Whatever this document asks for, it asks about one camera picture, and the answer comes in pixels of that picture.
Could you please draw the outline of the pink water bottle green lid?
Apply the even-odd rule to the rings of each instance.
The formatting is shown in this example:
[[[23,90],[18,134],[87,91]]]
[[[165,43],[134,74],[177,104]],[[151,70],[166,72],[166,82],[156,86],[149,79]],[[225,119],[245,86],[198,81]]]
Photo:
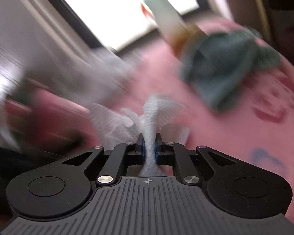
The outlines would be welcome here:
[[[60,153],[69,151],[69,145],[74,150],[99,143],[90,111],[45,89],[35,89],[28,105],[7,99],[4,111],[10,128],[35,149]]]

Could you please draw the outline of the white paper towel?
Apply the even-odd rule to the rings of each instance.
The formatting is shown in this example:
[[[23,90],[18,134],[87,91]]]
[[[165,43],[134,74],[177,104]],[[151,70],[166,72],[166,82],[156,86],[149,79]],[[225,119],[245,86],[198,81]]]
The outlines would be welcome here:
[[[163,94],[156,94],[144,103],[141,116],[129,108],[122,108],[121,112],[117,113],[96,103],[91,108],[91,123],[100,144],[108,150],[117,144],[136,142],[139,134],[142,134],[146,157],[139,176],[159,177],[168,176],[169,168],[156,164],[156,134],[160,133],[166,142],[184,145],[191,131],[188,127],[178,124],[178,120],[184,114],[186,109],[180,103],[170,100]]]

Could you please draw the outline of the pink printed tablecloth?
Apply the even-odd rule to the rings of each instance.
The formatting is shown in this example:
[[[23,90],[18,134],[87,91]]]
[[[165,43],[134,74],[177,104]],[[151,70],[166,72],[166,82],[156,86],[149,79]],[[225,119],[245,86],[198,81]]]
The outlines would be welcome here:
[[[280,56],[279,67],[246,77],[233,108],[212,112],[181,79],[182,63],[163,41],[151,46],[148,56],[129,90],[100,105],[117,113],[129,108],[141,116],[153,95],[180,103],[186,114],[178,124],[191,130],[185,145],[203,143],[284,177],[293,190],[287,217],[294,222],[294,66]]]

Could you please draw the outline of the clear plastic bag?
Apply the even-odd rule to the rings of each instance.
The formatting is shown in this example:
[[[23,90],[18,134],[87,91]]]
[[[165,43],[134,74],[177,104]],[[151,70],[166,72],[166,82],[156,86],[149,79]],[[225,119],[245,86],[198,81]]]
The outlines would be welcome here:
[[[51,62],[37,70],[35,79],[52,93],[84,107],[108,104],[125,94],[143,64],[135,52],[119,57],[106,48],[91,49],[82,56],[47,52]]]

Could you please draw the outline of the teal green cloth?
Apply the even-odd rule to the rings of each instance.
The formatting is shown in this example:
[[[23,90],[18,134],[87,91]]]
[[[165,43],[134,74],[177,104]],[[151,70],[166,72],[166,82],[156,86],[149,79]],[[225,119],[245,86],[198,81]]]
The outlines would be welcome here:
[[[180,77],[212,112],[227,111],[236,105],[246,77],[280,66],[279,53],[258,40],[249,29],[197,33],[182,49]]]

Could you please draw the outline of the frosted bottle mint cap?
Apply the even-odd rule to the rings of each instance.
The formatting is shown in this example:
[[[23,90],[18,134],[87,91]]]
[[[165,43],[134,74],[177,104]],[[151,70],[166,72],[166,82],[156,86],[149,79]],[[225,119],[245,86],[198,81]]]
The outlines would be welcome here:
[[[206,35],[198,25],[186,23],[168,0],[144,0],[141,6],[144,15],[158,26],[162,38],[176,57],[193,38]]]

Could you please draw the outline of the dark window frame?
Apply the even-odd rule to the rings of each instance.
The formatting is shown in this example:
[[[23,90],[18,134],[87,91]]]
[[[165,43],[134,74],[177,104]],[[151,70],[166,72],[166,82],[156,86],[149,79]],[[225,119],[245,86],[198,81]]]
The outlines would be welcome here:
[[[125,53],[159,37],[144,0],[48,0],[92,49]],[[208,0],[168,0],[188,20],[208,11]]]

